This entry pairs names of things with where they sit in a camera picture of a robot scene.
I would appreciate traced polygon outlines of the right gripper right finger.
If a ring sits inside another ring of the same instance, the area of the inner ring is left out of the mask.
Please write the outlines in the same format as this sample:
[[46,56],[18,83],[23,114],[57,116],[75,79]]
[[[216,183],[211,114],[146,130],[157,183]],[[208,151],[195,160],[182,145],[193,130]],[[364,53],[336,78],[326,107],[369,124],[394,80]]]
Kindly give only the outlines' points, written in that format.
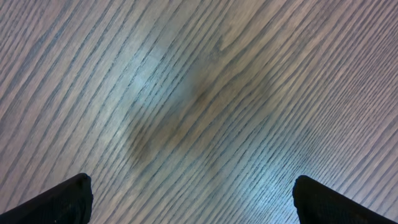
[[301,224],[395,224],[306,175],[295,180],[292,196]]

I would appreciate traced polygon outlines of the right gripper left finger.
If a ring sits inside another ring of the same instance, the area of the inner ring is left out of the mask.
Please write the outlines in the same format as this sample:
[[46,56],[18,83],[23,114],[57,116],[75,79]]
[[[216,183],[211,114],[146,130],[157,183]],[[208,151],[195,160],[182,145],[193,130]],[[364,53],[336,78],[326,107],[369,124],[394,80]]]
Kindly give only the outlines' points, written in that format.
[[92,204],[91,177],[80,173],[1,214],[1,223],[87,224]]

